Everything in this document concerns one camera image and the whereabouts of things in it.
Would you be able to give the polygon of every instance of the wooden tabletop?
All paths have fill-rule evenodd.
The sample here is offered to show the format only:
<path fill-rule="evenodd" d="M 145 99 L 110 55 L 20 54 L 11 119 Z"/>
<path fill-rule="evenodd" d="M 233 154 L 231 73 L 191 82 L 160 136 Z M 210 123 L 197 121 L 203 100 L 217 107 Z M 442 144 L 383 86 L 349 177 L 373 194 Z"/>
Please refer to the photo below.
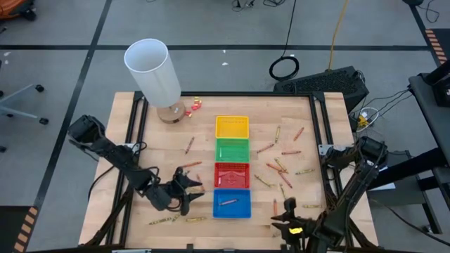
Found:
<path fill-rule="evenodd" d="M 116 93 L 106 136 L 116 144 L 124 143 L 131 111 L 133 93 Z M 193 104 L 193 97 L 181 97 L 186 107 Z M 296 197 L 297 216 L 317 218 L 323 208 L 307 209 L 302 205 L 321 205 L 325 207 L 321 174 L 314 128 L 311 120 L 309 99 L 303 97 L 201 97 L 202 107 L 193 111 L 192 118 L 185 117 L 176 124 L 161 122 L 156 109 L 150 107 L 147 115 L 143 140 L 148 147 L 141 152 L 142 167 L 158 166 L 162 182 L 171 179 L 174 170 L 183 164 L 202 161 L 191 167 L 189 176 L 196 180 L 198 174 L 202 179 L 206 193 L 191 203 L 191 210 L 185 217 L 175 222 L 148 225 L 151 221 L 174 216 L 174 213 L 159 212 L 146 198 L 134 196 L 127 247 L 129 248 L 171 248 L 185 249 L 186 244 L 193 243 L 198 249 L 280 249 L 283 240 L 273 237 L 276 229 L 270 226 L 270 217 L 274 215 L 273 201 L 278 201 L 278 213 L 283 212 L 283 196 L 279 187 L 268 188 L 254 178 L 261 176 L 271 183 L 283 183 L 288 197 Z M 344 99 L 341 93 L 326 93 L 326 106 L 330 119 L 331 131 L 335 144 L 353 143 L 352 133 L 347 117 Z M 321 137 L 325 141 L 320 105 L 317 103 Z M 139 115 L 134 128 L 137 135 Z M 250 190 L 252 200 L 252 218 L 243 220 L 226 220 L 212 218 L 212 201 L 214 190 L 215 159 L 215 120 L 217 115 L 245 115 L 250 118 Z M 278 143 L 257 154 L 256 151 L 274 141 L 276 128 L 281 126 Z M 295 134 L 304 127 L 302 135 L 293 141 Z M 195 136 L 191 150 L 185 155 L 190 139 Z M 283 150 L 301 150 L 298 155 L 281 155 Z M 286 177 L 293 189 L 287 187 L 281 177 L 266 166 L 275 163 L 279 157 L 290 172 Z M 98 163 L 96 177 L 110 167 L 101 159 Z M 295 175 L 302 169 L 315 169 L 312 173 Z M 345 185 L 353 170 L 344 169 L 341 173 Z M 101 179 L 91 194 L 83 229 L 79 242 L 91 239 L 108 217 L 113 203 L 118 170 L 114 169 Z M 206 216 L 207 220 L 186 223 L 186 218 Z M 373 243 L 377 244 L 371 211 L 366 194 L 361 198 L 351 217 Z M 122 218 L 117 220 L 115 242 Z"/>

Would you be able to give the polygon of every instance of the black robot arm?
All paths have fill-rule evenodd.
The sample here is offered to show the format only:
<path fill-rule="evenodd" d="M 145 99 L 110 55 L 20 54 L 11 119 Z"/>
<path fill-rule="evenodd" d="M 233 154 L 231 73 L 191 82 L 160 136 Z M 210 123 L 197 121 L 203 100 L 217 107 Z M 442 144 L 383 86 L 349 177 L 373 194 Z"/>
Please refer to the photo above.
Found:
<path fill-rule="evenodd" d="M 296 203 L 293 197 L 285 201 L 284 214 L 272 217 L 277 221 L 287 221 L 272 225 L 281 230 L 282 238 L 293 246 L 294 252 L 325 253 L 329 247 L 336 248 L 340 245 L 349 228 L 350 213 L 378 175 L 380 165 L 385 163 L 386 154 L 386 145 L 367 137 L 360 138 L 351 148 L 328 149 L 322 157 L 322 163 L 341 170 L 350 162 L 355 162 L 355 170 L 336 204 L 327 207 L 317 220 L 295 217 Z M 301 250 L 305 246 L 305 238 L 309 238 L 309 241 L 306 249 Z"/>
<path fill-rule="evenodd" d="M 183 173 L 183 168 L 175 170 L 171 181 L 160 183 L 159 169 L 142 169 L 137 164 L 133 150 L 125 145 L 115 145 L 105 137 L 105 127 L 92 116 L 83 115 L 74 122 L 68 131 L 69 142 L 80 150 L 96 153 L 118 168 L 127 177 L 129 185 L 141 196 L 146 196 L 159 211 L 168 209 L 187 215 L 189 203 L 204 193 L 187 194 L 187 187 L 201 186 Z M 178 207 L 170 207 L 172 199 L 179 201 Z"/>

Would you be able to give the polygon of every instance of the yellow cable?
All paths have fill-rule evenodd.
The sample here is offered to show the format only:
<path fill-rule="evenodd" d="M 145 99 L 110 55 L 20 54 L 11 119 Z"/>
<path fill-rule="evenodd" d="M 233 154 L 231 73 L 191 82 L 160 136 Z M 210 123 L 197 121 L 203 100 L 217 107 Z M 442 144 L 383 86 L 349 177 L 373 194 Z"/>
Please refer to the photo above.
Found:
<path fill-rule="evenodd" d="M 339 20 L 337 21 L 335 33 L 333 34 L 333 40 L 331 41 L 330 61 L 328 62 L 329 70 L 331 70 L 331 66 L 333 65 L 333 49 L 335 47 L 336 34 L 338 33 L 340 23 L 342 22 L 342 19 L 344 18 L 345 10 L 347 9 L 348 3 L 349 3 L 349 0 L 345 0 L 344 7 L 342 7 L 342 11 L 340 12 Z"/>

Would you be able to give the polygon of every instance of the floor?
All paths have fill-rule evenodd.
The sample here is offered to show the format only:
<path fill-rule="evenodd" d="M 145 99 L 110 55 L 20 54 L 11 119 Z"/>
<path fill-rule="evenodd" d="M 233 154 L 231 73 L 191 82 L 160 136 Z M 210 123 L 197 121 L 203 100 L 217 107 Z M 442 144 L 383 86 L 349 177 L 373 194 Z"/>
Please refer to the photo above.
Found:
<path fill-rule="evenodd" d="M 241 12 L 233 12 L 231 2 L 46 0 L 36 2 L 34 22 L 19 18 L 3 24 L 8 29 L 0 35 L 0 89 L 8 94 L 42 84 L 45 92 L 30 92 L 11 107 L 50 119 L 43 126 L 0 117 L 0 144 L 8 147 L 0 154 L 0 205 L 41 205 L 29 251 L 78 243 L 96 163 L 67 142 L 65 127 L 83 114 L 107 124 L 114 93 L 138 89 L 123 63 L 127 45 L 152 37 L 174 46 L 170 53 L 184 91 L 272 90 L 276 81 L 268 69 L 282 53 L 274 48 L 285 43 L 293 1 L 277 8 L 256 1 Z M 298 77 L 326 69 L 343 3 L 297 1 L 289 44 L 300 50 L 287 54 L 300 61 Z M 400 0 L 350 1 L 336 39 L 336 45 L 345 47 L 337 47 L 333 68 L 353 65 L 361 70 L 368 99 L 405 89 L 408 77 L 437 66 L 420 24 L 450 28 L 450 2 L 436 0 L 432 8 L 441 11 L 436 23 L 429 23 L 422 9 L 415 19 Z M 291 67 L 280 65 L 277 74 L 287 74 Z M 381 108 L 386 102 L 371 106 Z M 410 150 L 412 155 L 436 146 L 413 98 L 390 110 L 366 134 L 385 140 L 390 150 Z M 41 185 L 43 178 L 51 179 L 48 187 Z M 40 187 L 46 194 L 37 197 Z M 440 237 L 450 241 L 449 210 L 438 192 L 429 196 L 444 229 Z M 395 209 L 418 226 L 427 223 L 421 206 Z M 444 250 L 386 209 L 372 205 L 372 214 L 381 246 Z"/>

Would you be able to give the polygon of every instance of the white lamp shade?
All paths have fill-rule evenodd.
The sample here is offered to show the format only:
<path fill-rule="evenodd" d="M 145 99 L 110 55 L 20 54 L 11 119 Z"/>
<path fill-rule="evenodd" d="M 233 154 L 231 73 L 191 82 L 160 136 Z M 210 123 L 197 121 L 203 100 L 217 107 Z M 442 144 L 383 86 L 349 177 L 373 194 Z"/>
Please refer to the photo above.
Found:
<path fill-rule="evenodd" d="M 180 99 L 181 88 L 169 50 L 161 41 L 135 42 L 125 52 L 124 62 L 151 105 L 165 108 Z"/>

